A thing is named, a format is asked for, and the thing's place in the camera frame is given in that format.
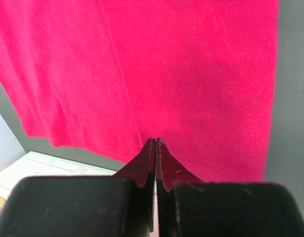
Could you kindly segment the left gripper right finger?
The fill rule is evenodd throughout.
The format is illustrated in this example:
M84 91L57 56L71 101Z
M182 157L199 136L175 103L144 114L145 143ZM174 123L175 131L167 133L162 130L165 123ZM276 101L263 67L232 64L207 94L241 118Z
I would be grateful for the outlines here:
M290 192L261 182L203 182L155 143L158 226L162 237L304 237Z

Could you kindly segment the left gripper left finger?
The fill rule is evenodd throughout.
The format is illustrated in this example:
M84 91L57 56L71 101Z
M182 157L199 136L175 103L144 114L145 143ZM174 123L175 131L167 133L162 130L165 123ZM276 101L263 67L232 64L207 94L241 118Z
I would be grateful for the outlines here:
M147 237L153 231L155 140L112 176L22 179L0 214L0 237Z

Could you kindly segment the red t shirt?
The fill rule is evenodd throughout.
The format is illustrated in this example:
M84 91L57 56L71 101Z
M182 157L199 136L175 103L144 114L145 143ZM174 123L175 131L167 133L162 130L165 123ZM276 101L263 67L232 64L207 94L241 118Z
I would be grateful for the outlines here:
M26 133L129 162L150 137L204 181L261 181L276 0L0 0L0 83Z

